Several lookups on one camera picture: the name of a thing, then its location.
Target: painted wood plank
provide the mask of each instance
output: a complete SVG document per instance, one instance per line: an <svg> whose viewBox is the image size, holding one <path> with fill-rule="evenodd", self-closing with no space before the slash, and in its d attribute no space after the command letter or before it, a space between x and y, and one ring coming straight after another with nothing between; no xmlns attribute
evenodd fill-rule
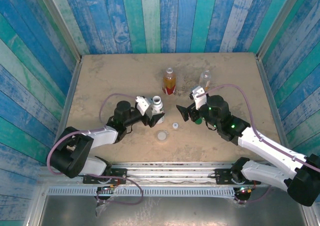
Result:
<svg viewBox="0 0 320 226"><path fill-rule="evenodd" d="M147 53L161 53L160 0L142 0Z"/></svg>
<svg viewBox="0 0 320 226"><path fill-rule="evenodd" d="M273 95L286 82L292 73L299 67L309 53L315 49L320 42L320 20L316 23L313 29L308 33L305 39L301 42L295 52L292 54L288 62L283 66L277 74L274 81L270 84Z"/></svg>
<svg viewBox="0 0 320 226"><path fill-rule="evenodd" d="M299 104L283 121L286 134L320 110L320 87Z"/></svg>
<svg viewBox="0 0 320 226"><path fill-rule="evenodd" d="M105 5L113 29L114 40L118 49L118 53L131 54L132 47L124 0L105 0Z"/></svg>
<svg viewBox="0 0 320 226"><path fill-rule="evenodd" d="M29 134L0 117L0 143L41 163L46 163L50 149Z"/></svg>
<svg viewBox="0 0 320 226"><path fill-rule="evenodd" d="M59 55L56 48L53 46L52 42L48 38L43 27L39 24L28 5L24 0L9 0L10 5L5 4L5 8L14 7L15 10L19 13L20 17L24 20L26 25L29 27L29 30L36 37L38 42L42 45L43 49L48 53L49 57L53 60L56 65L58 65L64 74L67 74L70 78L72 73L69 71L67 65Z"/></svg>
<svg viewBox="0 0 320 226"><path fill-rule="evenodd" d="M220 46L220 53L233 52L253 0L234 0Z"/></svg>
<svg viewBox="0 0 320 226"><path fill-rule="evenodd" d="M197 0L178 0L176 53L189 53L194 27Z"/></svg>
<svg viewBox="0 0 320 226"><path fill-rule="evenodd" d="M53 30L55 31L56 35L58 36L59 40L61 41L61 43L63 44L66 52L68 53L68 55L70 56L72 63L74 65L76 65L77 60L75 59L75 56L73 55L73 53L71 52L69 45L67 44L64 36L62 35L60 29L58 28L54 18L52 17L51 13L49 12L45 2L43 0L36 0L37 3L39 4L40 8L42 9L45 17L47 18L47 20L49 21L49 23L51 24Z"/></svg>
<svg viewBox="0 0 320 226"><path fill-rule="evenodd" d="M161 53L176 51L178 0L160 0Z"/></svg>
<svg viewBox="0 0 320 226"><path fill-rule="evenodd" d="M141 0L123 0L125 15L128 22L132 52L147 52L144 15Z"/></svg>
<svg viewBox="0 0 320 226"><path fill-rule="evenodd" d="M60 120L63 108L2 40L0 40L0 64Z"/></svg>
<svg viewBox="0 0 320 226"><path fill-rule="evenodd" d="M0 219L24 221L29 204L30 199L0 195Z"/></svg>
<svg viewBox="0 0 320 226"><path fill-rule="evenodd" d="M284 48L278 59L276 60L276 67L269 70L266 75L269 83L272 85L279 72L283 69L292 55L295 53L299 45L303 42L305 37L313 29L313 27L320 20L320 0L313 6L308 16L302 22L298 30L291 35L291 39L287 46Z"/></svg>
<svg viewBox="0 0 320 226"><path fill-rule="evenodd" d="M301 82L320 64L320 42L302 61L298 68L290 75L281 88L274 95L277 107L295 90Z"/></svg>
<svg viewBox="0 0 320 226"><path fill-rule="evenodd" d="M105 54L117 54L118 49L110 24L105 0L86 0L86 3L90 9L96 32L103 47L103 52Z"/></svg>
<svg viewBox="0 0 320 226"><path fill-rule="evenodd" d="M70 8L67 0L54 0L55 6L58 8L65 25L69 29L69 32L74 40L74 43L80 53L80 55L88 55L89 49L87 43L81 33L79 25L75 19L75 16Z"/></svg>
<svg viewBox="0 0 320 226"><path fill-rule="evenodd" d="M31 199L37 181L13 172L0 169L0 194Z"/></svg>
<svg viewBox="0 0 320 226"><path fill-rule="evenodd" d="M50 111L39 102L25 87L23 87L1 64L0 64L0 90L20 105L29 114L51 130L54 134L58 130L59 121Z"/></svg>
<svg viewBox="0 0 320 226"><path fill-rule="evenodd" d="M229 16L235 0L215 0L205 52L217 53L225 34Z"/></svg>
<svg viewBox="0 0 320 226"><path fill-rule="evenodd" d="M269 29L271 28L273 22L275 21L278 13L283 7L286 0L272 0L268 11L266 12L262 23L255 34L255 37L249 48L249 52L257 53L260 45L264 41Z"/></svg>
<svg viewBox="0 0 320 226"><path fill-rule="evenodd" d="M190 48L191 53L203 53L205 51L215 3L216 0L197 0L196 2Z"/></svg>
<svg viewBox="0 0 320 226"><path fill-rule="evenodd" d="M0 169L36 180L44 164L0 143Z"/></svg>
<svg viewBox="0 0 320 226"><path fill-rule="evenodd" d="M0 91L0 117L51 148L56 135Z"/></svg>
<svg viewBox="0 0 320 226"><path fill-rule="evenodd" d="M30 31L25 21L20 17L19 13L9 0L0 0L0 13L43 66L51 67L52 70L57 70L66 82L71 81L71 74L68 69L57 65L57 63L51 59L48 52Z"/></svg>
<svg viewBox="0 0 320 226"><path fill-rule="evenodd" d="M320 155L320 133L294 147L294 151L310 156L311 154Z"/></svg>
<svg viewBox="0 0 320 226"><path fill-rule="evenodd" d="M253 0L233 52L247 52L272 0Z"/></svg>
<svg viewBox="0 0 320 226"><path fill-rule="evenodd" d="M86 0L67 0L91 54L104 54L95 22Z"/></svg>
<svg viewBox="0 0 320 226"><path fill-rule="evenodd" d="M318 0L304 0L302 6L294 15L289 26L283 33L279 42L276 44L273 51L271 52L268 60L264 64L265 72L267 75L269 71L275 70L275 68L277 67L277 61L279 56L292 39L292 36L297 32L301 24L305 21L306 17L308 16L309 12L311 11L311 9L317 1Z"/></svg>
<svg viewBox="0 0 320 226"><path fill-rule="evenodd" d="M289 14L285 18L283 24L281 25L281 28L276 33L274 39L272 40L272 43L270 44L269 48L265 52L265 55L263 56L263 59L262 59L263 64L265 64L267 62L271 52L274 50L275 46L277 45L277 43L281 39L282 35L285 33L286 29L288 28L289 24L291 23L291 21L295 17L296 13L298 12L299 8L302 6L304 1L305 0L297 0L295 2L295 4L293 5L291 11L289 12Z"/></svg>
<svg viewBox="0 0 320 226"><path fill-rule="evenodd" d="M56 32L52 28L49 20L47 19L45 13L42 11L40 5L37 0L24 0L25 4L29 7L30 11L33 13L36 20L39 22L40 26L43 28L45 34L51 41L52 45L60 55L63 60L65 66L69 69L71 73L74 72L76 62L75 59L69 56L66 48L58 38Z"/></svg>
<svg viewBox="0 0 320 226"><path fill-rule="evenodd" d="M320 66L315 68L308 77L290 94L278 108L281 120L284 120L299 104L320 87Z"/></svg>
<svg viewBox="0 0 320 226"><path fill-rule="evenodd" d="M307 120L299 124L286 135L290 147L293 149L304 141L320 132L320 111L314 113Z"/></svg>
<svg viewBox="0 0 320 226"><path fill-rule="evenodd" d="M23 220L0 221L0 226L23 226L23 225L24 225Z"/></svg>
<svg viewBox="0 0 320 226"><path fill-rule="evenodd" d="M66 95L69 85L58 74L56 70L49 70L54 78L44 69L44 67L35 58L32 52L24 44L15 30L8 24L5 18L0 14L0 39L11 49L17 58L30 70L30 72L39 80L39 82L51 93L61 107L65 105Z"/></svg>

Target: small white bottle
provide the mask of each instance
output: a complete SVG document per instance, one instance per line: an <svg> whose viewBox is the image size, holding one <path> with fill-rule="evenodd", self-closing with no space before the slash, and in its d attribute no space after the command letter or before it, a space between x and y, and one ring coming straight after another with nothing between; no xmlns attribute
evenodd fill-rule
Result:
<svg viewBox="0 0 320 226"><path fill-rule="evenodd" d="M162 100L159 96L154 96L152 99L152 115L158 115L158 114L162 114L165 112L164 110L164 104L162 103ZM165 120L165 116L163 116L162 118L159 119L159 121L157 122L157 124L161 124L163 123Z"/></svg>
<svg viewBox="0 0 320 226"><path fill-rule="evenodd" d="M211 80L211 73L209 70L206 70L201 73L199 85L204 89L204 91L208 91Z"/></svg>

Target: clear plastic bottle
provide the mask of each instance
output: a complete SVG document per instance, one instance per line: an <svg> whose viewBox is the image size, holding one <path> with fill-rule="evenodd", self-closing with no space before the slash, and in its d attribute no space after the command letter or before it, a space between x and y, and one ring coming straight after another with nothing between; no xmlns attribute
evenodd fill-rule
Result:
<svg viewBox="0 0 320 226"><path fill-rule="evenodd" d="M201 73L199 85L204 89L204 91L208 91L211 80L211 73L209 70L206 70Z"/></svg>
<svg viewBox="0 0 320 226"><path fill-rule="evenodd" d="M163 76L162 90L166 95L171 95L176 91L176 74L174 70L169 67Z"/></svg>
<svg viewBox="0 0 320 226"><path fill-rule="evenodd" d="M152 115L159 115L165 112L164 110L164 104L161 101L161 98L159 96L154 96L152 99ZM161 124L163 123L163 121L165 120L165 116L163 116L162 118L159 119L159 121L157 122L157 124Z"/></svg>

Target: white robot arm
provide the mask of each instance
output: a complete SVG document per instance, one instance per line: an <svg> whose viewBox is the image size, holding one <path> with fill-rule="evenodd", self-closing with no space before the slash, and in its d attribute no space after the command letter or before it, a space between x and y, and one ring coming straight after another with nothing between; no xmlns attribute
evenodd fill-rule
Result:
<svg viewBox="0 0 320 226"><path fill-rule="evenodd" d="M274 165L259 164L242 157L231 168L235 181L241 183L247 179L263 182L287 191L302 205L313 204L320 193L320 173L302 163L319 169L319 156L312 154L307 157L283 147L258 131L255 132L248 122L231 115L228 103L221 96L209 96L200 86L192 91L190 98L194 103L188 108L176 106L184 121L189 117L193 122L202 118L207 127L208 124L213 126L224 140L248 149Z"/></svg>
<svg viewBox="0 0 320 226"><path fill-rule="evenodd" d="M121 141L126 134L131 133L132 125L142 122L145 126L153 127L164 113L152 115L151 101L145 97L137 96L136 104L131 107L128 101L120 101L103 128L79 131L67 127L60 139L66 137L52 152L50 165L69 178L78 175L106 174L108 162L90 156L90 150L102 145L115 144Z"/></svg>

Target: sandy surface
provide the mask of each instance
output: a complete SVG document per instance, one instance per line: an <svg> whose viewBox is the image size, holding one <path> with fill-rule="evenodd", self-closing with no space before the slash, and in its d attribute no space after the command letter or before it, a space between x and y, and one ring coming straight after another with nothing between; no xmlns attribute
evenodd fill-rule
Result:
<svg viewBox="0 0 320 226"><path fill-rule="evenodd" d="M162 92L162 76L172 67L177 74L175 95ZM250 101L255 124L260 132L279 142L275 123L252 53L174 53L174 54L112 54L86 55L80 72L67 125L76 129L100 128L99 109L112 93L162 98L165 120L154 128L137 123L133 133L116 144L92 149L94 155L110 162L170 162L170 161L235 161L239 157L260 160L256 154L226 142L207 129L204 122L196 125L184 122L176 104L187 107L188 95L198 82L202 71L210 70L211 88L232 83L240 86ZM233 115L249 121L242 95L234 88L217 91L229 104ZM107 121L116 104L124 97L107 102L102 116ZM159 143L156 133L168 132L165 143Z"/></svg>

